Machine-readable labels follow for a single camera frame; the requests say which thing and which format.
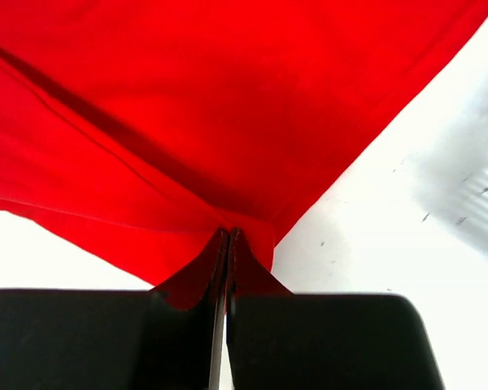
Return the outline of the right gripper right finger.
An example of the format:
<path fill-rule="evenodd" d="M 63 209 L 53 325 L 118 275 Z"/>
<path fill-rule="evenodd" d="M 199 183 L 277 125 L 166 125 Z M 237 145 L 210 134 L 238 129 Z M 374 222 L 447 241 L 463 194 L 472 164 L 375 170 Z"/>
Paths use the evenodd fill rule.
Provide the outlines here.
<path fill-rule="evenodd" d="M 423 321 L 387 293 L 296 294 L 244 233 L 228 251 L 227 345 L 236 389 L 441 389 Z"/>

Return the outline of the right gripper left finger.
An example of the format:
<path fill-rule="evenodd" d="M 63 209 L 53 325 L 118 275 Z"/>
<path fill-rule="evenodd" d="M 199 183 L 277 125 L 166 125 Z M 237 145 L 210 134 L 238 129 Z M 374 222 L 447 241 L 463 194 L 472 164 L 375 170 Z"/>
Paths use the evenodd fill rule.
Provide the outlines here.
<path fill-rule="evenodd" d="M 229 234 L 150 290 L 0 289 L 0 389 L 216 389 Z"/>

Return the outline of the red t shirt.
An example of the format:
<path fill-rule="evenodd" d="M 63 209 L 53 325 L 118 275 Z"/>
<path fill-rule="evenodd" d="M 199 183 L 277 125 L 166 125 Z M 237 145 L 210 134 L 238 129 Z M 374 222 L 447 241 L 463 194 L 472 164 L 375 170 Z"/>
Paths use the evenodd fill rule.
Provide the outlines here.
<path fill-rule="evenodd" d="M 0 1 L 0 211 L 152 284 L 266 268 L 488 1 Z"/>

